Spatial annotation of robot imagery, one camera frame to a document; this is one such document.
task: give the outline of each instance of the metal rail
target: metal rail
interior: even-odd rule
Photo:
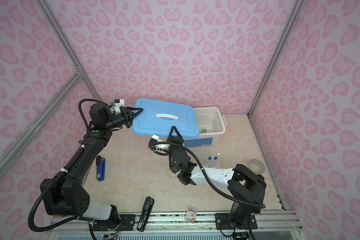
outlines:
[[[215,215],[216,213],[229,212],[198,212],[196,222],[190,224],[184,221],[185,212],[153,212],[151,213],[144,233],[171,233],[171,232],[220,232],[216,229]],[[136,226],[140,218],[139,212],[134,213],[120,213],[120,214],[135,214],[135,226],[133,231],[123,231],[123,233],[140,233]],[[66,217],[54,217],[52,223],[59,222]],[[256,214],[257,231],[302,231],[301,224],[294,211],[283,210],[264,210],[260,214]],[[57,228],[48,231],[46,234],[80,234],[88,232],[88,222],[75,221],[68,222]]]
[[[259,150],[261,152],[261,155],[263,156],[265,165],[266,165],[267,169],[269,170],[269,175],[271,176],[271,180],[272,180],[273,186],[275,187],[276,194],[278,195],[278,198],[280,199],[281,206],[283,207],[283,209],[288,210],[287,204],[286,204],[286,202],[284,200],[284,197],[283,197],[283,195],[282,195],[282,193],[280,191],[280,187],[279,187],[279,184],[278,184],[278,182],[276,180],[276,177],[274,175],[274,172],[273,172],[272,166],[270,164],[270,161],[269,161],[267,155],[265,154],[266,151],[264,149],[264,146],[261,143],[261,141],[259,139],[259,134],[257,133],[256,128],[253,125],[252,119],[249,116],[248,116],[248,121],[250,122],[250,126],[251,126],[251,129],[252,129],[253,135],[254,135],[254,137],[256,139],[257,145],[259,146]]]
[[[28,147],[36,134],[43,128],[44,124],[51,118],[56,109],[65,100],[66,96],[75,88],[76,84],[82,79],[82,74],[78,71],[72,76],[68,83],[43,109],[43,112],[24,130],[11,149],[0,158],[0,180],[11,168],[20,154]]]
[[[273,52],[273,55],[269,62],[269,65],[265,71],[264,77],[261,80],[259,89],[256,92],[253,103],[248,112],[248,116],[251,116],[253,114],[253,111],[260,99],[260,96],[263,93],[264,86],[268,82],[269,77],[271,76],[271,72],[273,71],[273,68],[276,65],[276,62],[279,59],[279,56],[281,55],[281,52],[283,51],[283,48],[284,48],[285,44],[287,43],[289,36],[291,35],[291,33],[293,31],[293,27],[296,25],[296,22],[298,21],[298,17],[304,7],[305,2],[306,2],[306,0],[296,0],[296,2],[294,3],[294,5],[292,7],[292,11],[289,14],[289,18],[287,20],[287,24],[285,25],[285,27],[283,29],[280,39],[276,45],[275,51]]]
[[[44,15],[44,18],[49,23],[49,26],[55,33],[56,37],[62,44],[62,47],[64,48],[65,52],[67,53],[67,56],[69,60],[72,62],[72,64],[76,67],[78,71],[81,71],[84,75],[84,83],[87,86],[90,94],[93,98],[97,100],[101,100],[99,94],[97,93],[96,89],[94,88],[93,84],[91,83],[91,80],[89,79],[87,73],[85,72],[83,66],[81,65],[78,57],[76,56],[71,44],[68,41],[68,38],[65,36],[64,32],[60,28],[60,25],[55,17],[55,14],[51,10],[51,7],[49,6],[48,2],[46,0],[34,0],[35,3],[40,8],[41,12]]]

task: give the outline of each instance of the black mounting plate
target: black mounting plate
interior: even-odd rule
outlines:
[[[233,230],[234,228],[230,225],[229,214],[215,214],[215,223],[217,230]],[[250,215],[251,229],[257,229],[257,223],[254,215]]]
[[[134,222],[135,222],[135,214],[120,214],[120,220],[123,222],[123,227],[121,228],[122,231],[132,231]],[[108,231],[102,225],[94,224],[92,227],[93,231]]]

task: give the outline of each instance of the price label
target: price label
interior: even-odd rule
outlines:
[[[196,213],[192,212],[190,210],[187,211],[187,214],[185,215],[186,218],[192,219],[193,221],[196,220]]]

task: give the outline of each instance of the black cable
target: black cable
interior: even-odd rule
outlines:
[[[229,221],[230,221],[230,220],[226,220],[225,222],[222,222],[221,225],[220,225],[220,232],[221,232],[221,234],[223,234],[225,237],[232,237],[233,234],[236,232],[236,228],[235,228],[235,227],[233,228],[233,233],[232,233],[231,235],[225,235],[225,234],[223,233],[223,231],[221,230],[221,227],[223,226],[223,224],[226,223],[226,222],[229,222]]]
[[[247,222],[248,222],[248,230],[250,231],[250,235],[251,235],[251,238],[252,238],[252,240],[256,240],[256,238],[254,238],[254,235],[253,235],[253,232],[252,232],[252,229],[251,229],[251,225],[250,225],[250,219],[251,218],[251,215],[250,214],[248,214],[248,220],[247,220]]]
[[[92,239],[97,240],[95,234],[93,233],[91,222],[88,222],[88,228],[89,228],[89,233],[91,233]]]
[[[64,167],[64,169],[66,170],[69,170],[76,162],[77,160],[80,158],[81,154],[84,152],[84,148],[83,147],[80,147],[75,156],[67,163],[67,165]],[[38,199],[36,200],[36,202],[33,204],[31,210],[29,211],[29,216],[28,216],[28,226],[29,226],[29,229],[31,229],[32,231],[34,232],[45,232],[45,231],[48,231],[48,230],[51,230],[57,226],[60,226],[64,223],[67,223],[69,221],[72,221],[72,220],[84,220],[84,221],[90,221],[92,222],[93,219],[92,218],[87,218],[87,217],[70,217],[70,218],[66,218],[60,222],[57,222],[55,224],[52,224],[52,225],[49,225],[47,227],[38,227],[35,225],[34,223],[34,217],[35,217],[35,214],[36,214],[36,210],[37,208],[39,207],[39,204],[41,203],[41,201],[43,200],[43,198],[45,197],[45,195],[47,195],[47,193],[49,192],[49,190],[52,189],[52,187],[54,187],[54,185],[56,185],[56,183],[62,179],[67,173],[66,172],[59,172],[59,174],[54,177],[54,179],[52,180],[52,182],[44,189],[44,191],[40,194],[40,196],[38,197]]]
[[[154,153],[160,155],[160,156],[168,156],[169,155],[169,151],[165,150],[165,149],[160,149],[159,151],[163,151],[165,153],[162,152],[158,152],[156,149],[151,149],[152,151],[154,151]]]
[[[225,197],[226,199],[229,199],[231,201],[234,201],[234,202],[237,202],[239,204],[246,205],[246,206],[250,206],[250,207],[256,207],[256,208],[258,207],[258,208],[261,208],[261,209],[265,208],[264,204],[255,204],[255,203],[248,202],[248,201],[245,201],[245,200],[237,199],[237,198],[234,198],[234,197],[222,192],[220,189],[218,189],[215,185],[213,185],[213,183],[209,179],[208,175],[206,174],[206,172],[205,172],[202,164],[200,163],[199,159],[197,158],[197,156],[192,151],[190,151],[188,148],[184,147],[183,145],[180,145],[180,144],[175,143],[175,142],[160,142],[160,143],[155,142],[155,143],[148,144],[148,148],[149,149],[155,149],[155,145],[158,145],[158,144],[169,144],[169,145],[172,145],[172,146],[180,147],[180,148],[184,149],[185,151],[187,151],[189,154],[191,154],[192,157],[196,160],[196,162],[199,165],[200,169],[202,170],[202,173],[203,173],[207,183],[211,186],[211,188],[213,190],[215,190],[218,194]]]
[[[85,98],[85,99],[82,99],[82,100],[79,102],[79,112],[80,112],[80,115],[81,115],[81,117],[82,117],[82,119],[83,119],[83,121],[84,121],[85,128],[86,128],[86,130],[88,131],[88,130],[89,130],[89,129],[88,129],[88,123],[87,123],[87,120],[85,119],[85,116],[84,116],[83,111],[82,111],[82,109],[81,109],[81,104],[82,104],[83,102],[86,102],[86,101],[92,101],[92,102],[97,102],[97,103],[104,103],[104,102],[99,101],[99,100],[96,100],[96,99],[91,99],[91,98]]]
[[[118,128],[118,129],[113,129],[113,130],[111,130],[111,131],[112,131],[112,132],[119,131],[119,130],[122,129],[122,128],[123,128],[123,125],[121,125],[120,128]]]

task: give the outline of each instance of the metal grate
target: metal grate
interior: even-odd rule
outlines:
[[[105,240],[103,234],[95,234]],[[56,240],[92,240],[90,234],[59,234]],[[232,240],[221,233],[121,233],[117,240]]]

